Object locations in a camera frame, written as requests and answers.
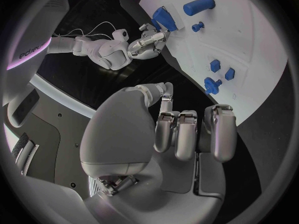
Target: white panel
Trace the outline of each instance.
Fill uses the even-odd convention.
[[[234,108],[239,125],[276,86],[287,63],[286,53],[274,29],[250,1],[215,0],[214,9],[188,16],[183,5],[191,1],[141,0],[140,5],[149,16],[161,6],[175,7],[185,27],[171,33],[166,44],[170,53],[202,87],[206,77],[222,80],[220,92],[212,97]],[[205,27],[193,32],[191,26],[200,21]],[[216,73],[210,71],[214,59],[221,64]],[[224,76],[230,67],[235,78],[227,81]]]

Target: blue plastic part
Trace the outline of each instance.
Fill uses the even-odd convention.
[[[159,23],[157,23],[157,21],[155,19],[152,19],[151,20],[152,24],[155,26],[155,28],[160,31],[161,30],[161,27],[159,25]]]
[[[225,79],[230,81],[235,76],[235,70],[233,68],[229,68],[229,70],[225,73]]]
[[[204,24],[200,21],[198,24],[192,26],[192,30],[198,32],[201,28],[204,28]]]
[[[214,0],[195,0],[185,4],[183,6],[183,9],[187,15],[193,16],[201,11],[212,9],[214,7],[215,7]]]
[[[217,72],[217,71],[219,71],[220,70],[220,61],[218,61],[218,60],[213,60],[211,63],[210,63],[210,65],[211,65],[211,71],[212,72]]]
[[[163,7],[159,7],[154,14],[152,15],[153,19],[158,21],[160,24],[165,26],[169,31],[176,31],[177,27],[175,22],[170,15]]]
[[[219,86],[222,84],[221,80],[214,81],[212,78],[207,77],[204,79],[204,86],[206,88],[205,93],[208,95],[210,93],[216,95],[219,93]]]

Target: white humanoid robot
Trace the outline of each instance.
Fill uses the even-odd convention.
[[[139,28],[143,31],[141,39],[127,43],[129,36],[125,29],[112,33],[114,40],[92,41],[86,36],[52,37],[48,53],[73,52],[76,56],[88,56],[93,62],[105,69],[119,70],[130,64],[133,59],[150,59],[160,54],[170,35],[170,31],[158,32],[145,23]]]

